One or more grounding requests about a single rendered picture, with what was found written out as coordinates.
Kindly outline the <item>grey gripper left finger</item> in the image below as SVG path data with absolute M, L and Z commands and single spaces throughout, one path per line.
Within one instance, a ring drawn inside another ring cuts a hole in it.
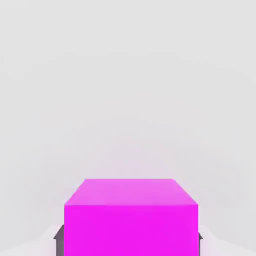
M 50 226 L 32 244 L 29 256 L 64 256 L 64 226 Z

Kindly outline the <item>small magenta cube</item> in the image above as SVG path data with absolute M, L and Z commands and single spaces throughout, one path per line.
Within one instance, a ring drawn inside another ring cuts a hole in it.
M 64 206 L 64 256 L 199 256 L 199 206 L 173 179 L 86 179 Z

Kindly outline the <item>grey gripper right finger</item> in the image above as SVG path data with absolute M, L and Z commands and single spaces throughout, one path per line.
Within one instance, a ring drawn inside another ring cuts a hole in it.
M 223 242 L 216 238 L 206 226 L 201 225 L 199 233 L 202 236 L 200 256 L 226 256 Z

